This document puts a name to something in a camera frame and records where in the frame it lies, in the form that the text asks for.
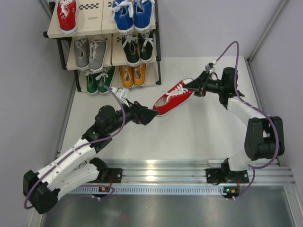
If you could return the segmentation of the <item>red sneaker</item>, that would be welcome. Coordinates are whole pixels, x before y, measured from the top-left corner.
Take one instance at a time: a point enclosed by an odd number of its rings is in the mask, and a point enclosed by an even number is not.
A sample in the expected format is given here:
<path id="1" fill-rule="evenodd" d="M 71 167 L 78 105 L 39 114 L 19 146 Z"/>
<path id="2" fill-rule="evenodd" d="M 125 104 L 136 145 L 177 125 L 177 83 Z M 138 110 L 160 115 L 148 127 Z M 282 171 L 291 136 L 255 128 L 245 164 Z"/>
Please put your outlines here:
<path id="1" fill-rule="evenodd" d="M 187 78 L 178 82 L 156 101 L 153 110 L 158 111 L 158 117 L 167 115 L 191 98 L 193 91 L 184 88 L 184 86 L 192 81 L 192 78 Z"/>
<path id="2" fill-rule="evenodd" d="M 74 35 L 77 32 L 76 18 L 78 4 L 76 0 L 60 0 L 57 6 L 59 27 L 63 34 Z"/>

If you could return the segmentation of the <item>orange sneaker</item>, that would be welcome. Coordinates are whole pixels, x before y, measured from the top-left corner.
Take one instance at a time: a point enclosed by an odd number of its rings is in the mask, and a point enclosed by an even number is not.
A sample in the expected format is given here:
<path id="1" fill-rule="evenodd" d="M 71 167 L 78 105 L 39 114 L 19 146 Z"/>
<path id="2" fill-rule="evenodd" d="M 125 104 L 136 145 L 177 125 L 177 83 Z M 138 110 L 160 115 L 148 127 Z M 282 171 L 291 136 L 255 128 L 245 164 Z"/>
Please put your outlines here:
<path id="1" fill-rule="evenodd" d="M 124 88 L 131 89 L 134 86 L 133 67 L 128 65 L 119 66 L 119 72 Z"/>
<path id="2" fill-rule="evenodd" d="M 146 64 L 142 63 L 134 67 L 134 85 L 137 87 L 142 87 L 145 84 L 145 73 L 146 73 Z"/>

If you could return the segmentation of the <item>green sneaker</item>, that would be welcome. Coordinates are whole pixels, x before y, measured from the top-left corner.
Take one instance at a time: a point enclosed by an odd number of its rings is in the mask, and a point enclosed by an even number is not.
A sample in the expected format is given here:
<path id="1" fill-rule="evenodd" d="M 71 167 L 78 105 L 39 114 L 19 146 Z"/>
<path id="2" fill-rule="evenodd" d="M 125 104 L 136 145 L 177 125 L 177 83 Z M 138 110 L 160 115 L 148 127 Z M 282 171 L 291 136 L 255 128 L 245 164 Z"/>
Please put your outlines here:
<path id="1" fill-rule="evenodd" d="M 115 66 L 104 67 L 103 70 L 97 75 L 96 80 L 98 82 L 98 92 L 102 95 L 108 93 L 108 90 L 104 86 L 111 87 L 113 79 L 116 74 Z"/>
<path id="2" fill-rule="evenodd" d="M 98 91 L 98 81 L 97 76 L 98 73 L 91 72 L 90 70 L 85 71 L 86 76 L 86 88 L 87 92 L 91 95 L 97 93 Z"/>

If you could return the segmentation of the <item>black sneaker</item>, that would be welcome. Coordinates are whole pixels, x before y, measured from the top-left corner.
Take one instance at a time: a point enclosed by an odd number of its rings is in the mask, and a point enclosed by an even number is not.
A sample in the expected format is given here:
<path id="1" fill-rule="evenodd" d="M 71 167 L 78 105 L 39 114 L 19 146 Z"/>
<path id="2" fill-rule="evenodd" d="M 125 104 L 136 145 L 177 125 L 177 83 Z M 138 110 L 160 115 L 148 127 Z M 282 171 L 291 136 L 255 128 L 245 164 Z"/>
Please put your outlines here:
<path id="1" fill-rule="evenodd" d="M 140 60 L 143 63 L 148 63 L 152 60 L 154 36 L 151 30 L 138 34 L 140 46 Z"/>
<path id="2" fill-rule="evenodd" d="M 126 56 L 126 61 L 127 64 L 132 67 L 140 64 L 137 45 L 138 37 L 134 33 L 122 37 L 122 48 Z"/>

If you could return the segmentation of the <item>grey sneaker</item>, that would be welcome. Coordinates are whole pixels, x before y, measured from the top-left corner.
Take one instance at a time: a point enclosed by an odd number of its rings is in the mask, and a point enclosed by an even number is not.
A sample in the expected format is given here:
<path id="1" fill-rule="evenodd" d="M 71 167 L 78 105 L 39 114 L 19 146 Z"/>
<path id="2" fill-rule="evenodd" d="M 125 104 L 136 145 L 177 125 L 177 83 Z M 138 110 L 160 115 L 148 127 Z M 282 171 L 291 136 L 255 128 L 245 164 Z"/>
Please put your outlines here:
<path id="1" fill-rule="evenodd" d="M 99 73 L 104 67 L 104 60 L 107 53 L 107 41 L 101 35 L 92 38 L 89 44 L 89 69 Z"/>
<path id="2" fill-rule="evenodd" d="M 74 42 L 74 54 L 77 68 L 81 71 L 89 68 L 89 39 L 87 36 L 78 36 Z"/>

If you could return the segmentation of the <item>blue sneaker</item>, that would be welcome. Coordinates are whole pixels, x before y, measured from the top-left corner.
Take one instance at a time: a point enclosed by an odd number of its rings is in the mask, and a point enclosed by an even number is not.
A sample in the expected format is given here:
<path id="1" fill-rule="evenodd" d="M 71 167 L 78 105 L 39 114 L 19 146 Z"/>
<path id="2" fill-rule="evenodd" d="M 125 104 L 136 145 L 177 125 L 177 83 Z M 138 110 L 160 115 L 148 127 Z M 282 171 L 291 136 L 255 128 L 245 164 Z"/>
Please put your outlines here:
<path id="1" fill-rule="evenodd" d="M 151 28 L 154 0 L 134 1 L 134 28 L 138 33 L 143 33 Z"/>
<path id="2" fill-rule="evenodd" d="M 117 30 L 123 35 L 128 35 L 134 30 L 134 8 L 131 0 L 114 0 L 111 7 L 112 21 L 115 21 Z"/>

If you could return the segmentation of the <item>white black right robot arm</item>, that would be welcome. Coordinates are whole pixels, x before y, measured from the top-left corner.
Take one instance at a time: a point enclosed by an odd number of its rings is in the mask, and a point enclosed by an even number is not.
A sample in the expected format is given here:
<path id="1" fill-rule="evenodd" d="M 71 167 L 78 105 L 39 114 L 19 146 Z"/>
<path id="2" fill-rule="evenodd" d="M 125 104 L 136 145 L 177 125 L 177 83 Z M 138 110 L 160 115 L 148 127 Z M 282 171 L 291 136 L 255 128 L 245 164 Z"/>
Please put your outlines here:
<path id="1" fill-rule="evenodd" d="M 266 117 L 256 107 L 241 100 L 243 94 L 237 90 L 238 71 L 223 69 L 221 79 L 213 79 L 210 70 L 203 71 L 195 80 L 185 85 L 195 96 L 207 93 L 219 96 L 223 107 L 237 116 L 247 127 L 244 149 L 226 158 L 220 168 L 206 169 L 206 180 L 213 185 L 221 183 L 250 183 L 248 168 L 259 159 L 272 159 L 284 153 L 283 121 L 280 117 Z"/>

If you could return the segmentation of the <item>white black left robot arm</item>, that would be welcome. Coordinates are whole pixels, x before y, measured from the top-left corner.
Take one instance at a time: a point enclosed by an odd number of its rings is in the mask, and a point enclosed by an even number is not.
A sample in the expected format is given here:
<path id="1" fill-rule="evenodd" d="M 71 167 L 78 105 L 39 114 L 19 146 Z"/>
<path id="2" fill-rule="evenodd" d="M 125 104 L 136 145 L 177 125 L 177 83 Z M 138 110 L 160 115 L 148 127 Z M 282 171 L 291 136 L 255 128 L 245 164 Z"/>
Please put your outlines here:
<path id="1" fill-rule="evenodd" d="M 38 214 L 45 214 L 77 187 L 107 179 L 108 166 L 95 155 L 129 122 L 147 125 L 159 113 L 137 101 L 127 101 L 120 107 L 120 110 L 110 105 L 101 107 L 94 124 L 68 151 L 40 170 L 29 170 L 24 174 L 22 192 L 26 198 L 25 209 L 34 208 Z"/>

